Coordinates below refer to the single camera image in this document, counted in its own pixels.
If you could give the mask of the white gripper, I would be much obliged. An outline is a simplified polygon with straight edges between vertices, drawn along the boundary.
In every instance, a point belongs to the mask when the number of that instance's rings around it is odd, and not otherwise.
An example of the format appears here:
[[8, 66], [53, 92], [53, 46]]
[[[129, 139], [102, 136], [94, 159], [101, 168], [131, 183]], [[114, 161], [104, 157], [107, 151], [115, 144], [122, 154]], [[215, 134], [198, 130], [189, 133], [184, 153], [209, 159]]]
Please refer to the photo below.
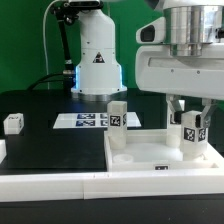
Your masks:
[[160, 17], [136, 32], [141, 44], [135, 59], [136, 84], [143, 91], [167, 94], [171, 124], [181, 123], [179, 95], [203, 98], [200, 127], [208, 128], [217, 100], [224, 100], [224, 43], [205, 44], [201, 56], [172, 56], [171, 46], [162, 44], [165, 24]]

